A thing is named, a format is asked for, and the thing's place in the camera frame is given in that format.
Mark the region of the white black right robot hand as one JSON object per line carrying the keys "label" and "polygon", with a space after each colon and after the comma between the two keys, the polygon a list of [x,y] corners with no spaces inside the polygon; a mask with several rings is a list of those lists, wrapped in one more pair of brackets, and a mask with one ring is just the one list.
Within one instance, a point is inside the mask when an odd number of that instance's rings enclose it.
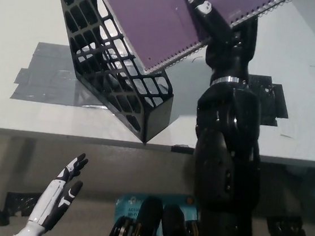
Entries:
{"label": "white black right robot hand", "polygon": [[231,28],[208,0],[186,0],[192,15],[210,37],[206,64],[213,70],[210,84],[245,84],[249,78],[258,29],[258,18],[250,18]]}

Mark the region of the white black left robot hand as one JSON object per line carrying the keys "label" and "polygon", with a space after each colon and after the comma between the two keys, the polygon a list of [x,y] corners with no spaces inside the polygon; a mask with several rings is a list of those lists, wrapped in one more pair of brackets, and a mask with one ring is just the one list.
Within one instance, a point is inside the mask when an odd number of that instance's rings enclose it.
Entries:
{"label": "white black left robot hand", "polygon": [[71,188],[66,188],[66,185],[80,175],[81,169],[87,163],[88,159],[83,153],[67,164],[42,193],[29,216],[29,221],[37,223],[46,231],[52,230],[77,197],[83,182],[77,181]]}

